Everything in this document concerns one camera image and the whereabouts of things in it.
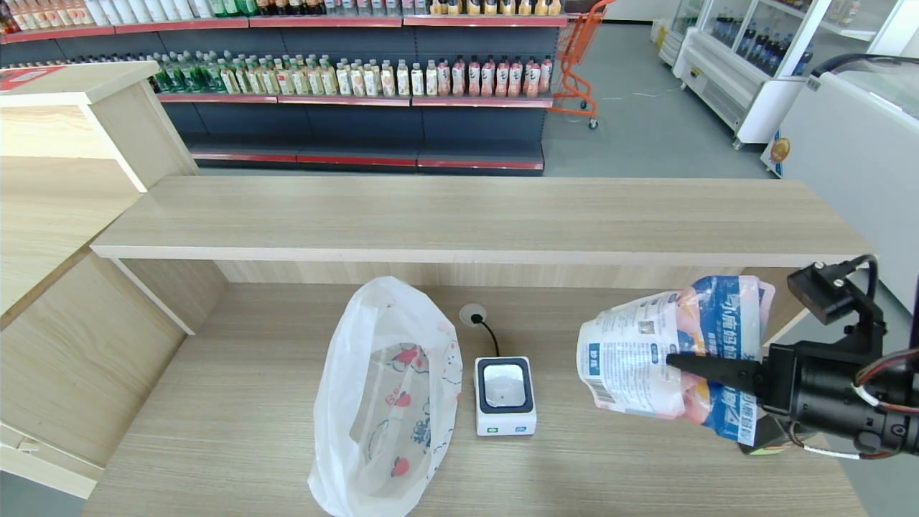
chest freezer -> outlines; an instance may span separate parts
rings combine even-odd
[[[849,54],[814,69],[763,152],[881,256],[880,279],[913,309],[919,277],[919,59]]]

wooden countertop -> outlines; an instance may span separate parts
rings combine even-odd
[[[104,257],[799,267],[870,250],[794,181],[172,177]]]
[[[322,515],[306,486],[312,404],[355,289],[232,284],[163,374],[84,516]],[[465,374],[446,459],[412,515],[865,515],[835,459],[744,456],[688,421],[594,408],[574,365],[578,328],[645,292],[425,290],[457,324]],[[532,437],[475,435],[472,366],[494,349],[456,321],[470,301],[487,307],[503,353],[531,360]]]
[[[70,64],[0,92],[0,108],[93,104],[159,69],[152,61]]]
[[[114,160],[0,158],[0,328],[141,194]]]

red shelf edge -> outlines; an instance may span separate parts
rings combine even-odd
[[[401,17],[250,17],[249,27],[376,27],[396,28],[401,27]]]
[[[389,106],[408,108],[411,98],[393,97],[344,97],[344,96],[278,96],[278,104],[319,104],[332,106]]]
[[[406,26],[426,27],[564,27],[566,16],[505,15],[411,15],[403,18]]]
[[[217,153],[212,151],[191,151],[196,160],[229,160],[239,162],[284,162],[296,163],[297,155],[264,155],[259,153]]]
[[[509,108],[509,109],[548,109],[552,107],[551,97],[539,98],[504,98],[504,97],[417,97],[412,98],[413,106],[433,108]]]
[[[505,160],[442,160],[439,158],[418,158],[419,167],[451,168],[505,168],[513,170],[542,170],[544,163],[513,162]]]
[[[12,34],[4,34],[3,43],[18,43],[21,41],[56,40],[59,38],[80,38],[83,36],[107,36],[115,34],[114,27],[77,27],[64,29],[24,30]]]
[[[163,32],[167,30],[190,29],[247,29],[249,18],[196,18],[179,21],[162,21],[154,23],[134,23],[115,26],[116,34],[133,34],[138,32]]]
[[[297,162],[303,164],[329,164],[354,166],[415,167],[414,158],[391,158],[385,156],[343,156],[343,155],[298,155]]]
[[[167,93],[156,96],[160,102],[223,102],[227,104],[278,104],[278,98],[261,95],[225,95],[225,94],[197,94],[197,93]]]

gray floor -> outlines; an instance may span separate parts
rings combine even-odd
[[[692,93],[678,89],[679,81],[657,58],[648,33],[647,26],[620,25],[605,25],[597,32],[580,73],[595,89],[600,126],[589,131],[584,118],[551,114],[544,138],[546,176],[772,178],[759,162],[762,148],[734,151],[728,128]],[[211,169],[205,173],[261,172]],[[887,294],[879,298],[891,326],[889,350],[902,348],[909,315]],[[809,318],[788,339],[836,340],[839,327],[822,327]],[[845,444],[837,440],[834,445]],[[868,515],[914,514],[902,505],[912,500],[909,490],[919,462],[893,458],[842,463]],[[9,474],[0,476],[3,517],[70,517],[79,515],[81,508],[77,498]]]

blue and white package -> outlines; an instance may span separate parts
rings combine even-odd
[[[752,445],[756,400],[666,364],[668,353],[761,357],[775,288],[754,276],[709,276],[682,292],[614,307],[581,326],[578,374],[599,408],[685,418]]]

